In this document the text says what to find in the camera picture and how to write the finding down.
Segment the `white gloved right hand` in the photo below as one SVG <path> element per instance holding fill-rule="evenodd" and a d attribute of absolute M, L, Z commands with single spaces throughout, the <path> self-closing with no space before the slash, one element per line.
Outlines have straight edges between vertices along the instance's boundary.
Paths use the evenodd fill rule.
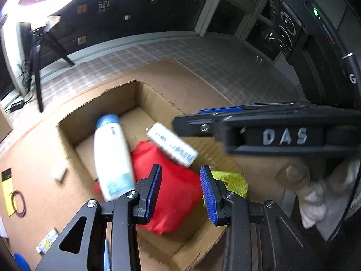
<path fill-rule="evenodd" d="M 289 164 L 277 172 L 277 181 L 299 200 L 303 227 L 317 228 L 324 240 L 337 232 L 342 219 L 360 209 L 360 159 L 347 160 L 326 179 L 313 182 L 310 170 L 302 163 Z"/>

